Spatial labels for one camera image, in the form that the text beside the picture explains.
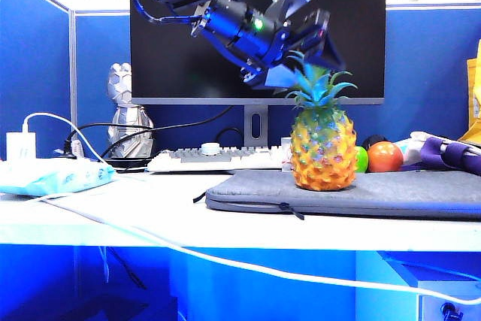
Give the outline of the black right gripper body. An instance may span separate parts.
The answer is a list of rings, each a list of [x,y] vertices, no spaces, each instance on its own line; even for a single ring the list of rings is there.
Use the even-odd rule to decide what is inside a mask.
[[[300,50],[301,42],[314,32],[328,32],[329,18],[329,12],[316,10],[305,18],[304,24],[298,29],[282,26],[274,34],[267,53],[251,69],[243,68],[246,72],[244,83],[250,87],[265,87],[263,81],[267,71],[277,65],[295,68],[296,71],[303,71],[304,66],[311,65],[304,61],[304,54]]]

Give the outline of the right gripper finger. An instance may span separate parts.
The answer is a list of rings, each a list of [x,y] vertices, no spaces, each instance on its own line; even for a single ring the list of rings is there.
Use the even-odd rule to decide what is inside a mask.
[[[300,46],[304,61],[331,70],[344,70],[345,62],[331,41],[327,31],[314,32]]]
[[[291,88],[297,82],[296,69],[277,65],[267,71],[263,86],[267,88]]]

